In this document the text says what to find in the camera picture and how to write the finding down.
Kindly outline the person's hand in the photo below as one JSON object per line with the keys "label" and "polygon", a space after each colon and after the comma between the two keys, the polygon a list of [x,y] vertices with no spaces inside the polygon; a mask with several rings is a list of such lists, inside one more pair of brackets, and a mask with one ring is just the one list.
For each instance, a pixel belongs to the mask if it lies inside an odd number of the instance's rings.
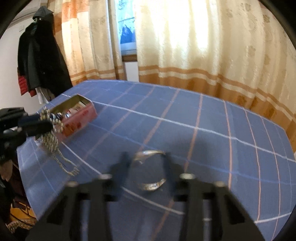
{"label": "person's hand", "polygon": [[3,163],[0,166],[1,178],[5,181],[9,181],[13,173],[13,162],[12,160]]}

